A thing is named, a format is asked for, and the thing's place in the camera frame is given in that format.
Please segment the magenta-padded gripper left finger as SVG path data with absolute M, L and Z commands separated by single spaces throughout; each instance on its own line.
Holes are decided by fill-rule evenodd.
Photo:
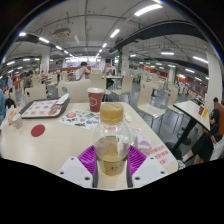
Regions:
M 69 157 L 56 175 L 84 188 L 96 188 L 98 168 L 94 147 L 90 146 L 78 157 Z

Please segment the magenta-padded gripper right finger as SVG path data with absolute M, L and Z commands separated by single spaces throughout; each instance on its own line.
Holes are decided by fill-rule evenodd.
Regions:
M 146 156 L 131 146 L 127 158 L 126 179 L 129 188 L 140 188 L 168 175 L 168 172 L 152 156 Z

